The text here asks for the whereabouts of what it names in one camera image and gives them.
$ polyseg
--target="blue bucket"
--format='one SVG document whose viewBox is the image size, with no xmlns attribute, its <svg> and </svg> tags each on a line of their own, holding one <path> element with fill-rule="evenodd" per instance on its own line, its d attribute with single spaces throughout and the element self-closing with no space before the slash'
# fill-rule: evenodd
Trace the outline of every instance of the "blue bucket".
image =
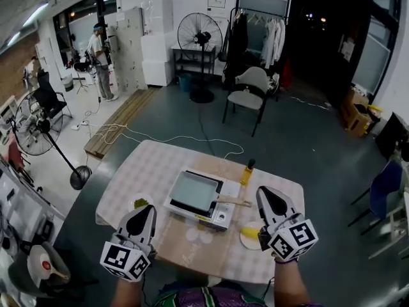
<svg viewBox="0 0 409 307">
<path fill-rule="evenodd" d="M 179 76 L 179 86 L 183 92 L 190 92 L 192 89 L 192 74 L 183 73 Z"/>
</svg>

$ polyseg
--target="wristband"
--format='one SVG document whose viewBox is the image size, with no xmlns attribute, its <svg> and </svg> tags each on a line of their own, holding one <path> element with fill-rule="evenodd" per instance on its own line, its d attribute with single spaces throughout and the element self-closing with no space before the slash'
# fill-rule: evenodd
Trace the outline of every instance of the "wristband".
<svg viewBox="0 0 409 307">
<path fill-rule="evenodd" d="M 294 258 L 294 259 L 288 260 L 287 262 L 279 262 L 279 261 L 277 261 L 277 259 L 275 259 L 275 262 L 276 262 L 277 264 L 280 264 L 280 265 L 285 265 L 285 264 L 289 264 L 289 263 L 292 263 L 292 262 L 298 263 L 298 258 Z"/>
</svg>

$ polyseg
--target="white jacket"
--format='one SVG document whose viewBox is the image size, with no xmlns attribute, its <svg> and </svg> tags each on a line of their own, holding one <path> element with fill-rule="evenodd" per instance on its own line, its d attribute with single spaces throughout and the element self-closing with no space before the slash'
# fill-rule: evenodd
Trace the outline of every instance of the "white jacket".
<svg viewBox="0 0 409 307">
<path fill-rule="evenodd" d="M 282 48 L 284 47 L 284 42 L 286 41 L 286 24 L 284 23 L 282 19 L 280 19 L 280 27 L 281 27 L 281 34 L 280 34 L 279 47 L 277 50 L 277 56 L 278 56 L 278 58 L 276 59 L 277 61 L 281 57 Z"/>
<path fill-rule="evenodd" d="M 280 37 L 281 37 L 281 25 L 280 25 L 280 22 L 277 19 L 275 19 L 274 53 L 273 53 L 273 58 L 271 60 L 271 65 L 274 65 L 274 61 L 277 61 L 278 59 L 280 59 L 279 57 Z"/>
<path fill-rule="evenodd" d="M 269 69 L 271 62 L 274 64 L 274 43 L 275 43 L 275 32 L 277 30 L 276 21 L 272 19 L 266 24 L 267 34 L 264 40 L 263 50 L 261 51 L 261 60 L 265 63 L 265 68 Z"/>
</svg>

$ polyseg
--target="black fan base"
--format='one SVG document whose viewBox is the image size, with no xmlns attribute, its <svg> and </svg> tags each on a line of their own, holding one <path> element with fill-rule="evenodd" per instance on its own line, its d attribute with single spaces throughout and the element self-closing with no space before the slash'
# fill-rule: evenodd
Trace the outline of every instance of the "black fan base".
<svg viewBox="0 0 409 307">
<path fill-rule="evenodd" d="M 72 172 L 70 184 L 74 190 L 81 190 L 91 176 L 92 171 L 88 166 L 78 166 L 76 170 L 81 177 L 78 177 L 76 173 Z"/>
<path fill-rule="evenodd" d="M 208 104 L 215 100 L 215 95 L 207 89 L 193 89 L 190 92 L 190 99 L 197 104 Z"/>
</svg>

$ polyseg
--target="green vegetable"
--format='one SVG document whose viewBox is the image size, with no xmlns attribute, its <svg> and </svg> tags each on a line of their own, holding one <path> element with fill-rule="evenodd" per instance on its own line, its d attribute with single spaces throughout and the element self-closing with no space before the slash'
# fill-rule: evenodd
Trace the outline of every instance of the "green vegetable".
<svg viewBox="0 0 409 307">
<path fill-rule="evenodd" d="M 138 199 L 138 200 L 135 200 L 134 202 L 135 209 L 139 207 L 147 206 L 147 205 L 149 205 L 149 203 L 145 199 Z"/>
</svg>

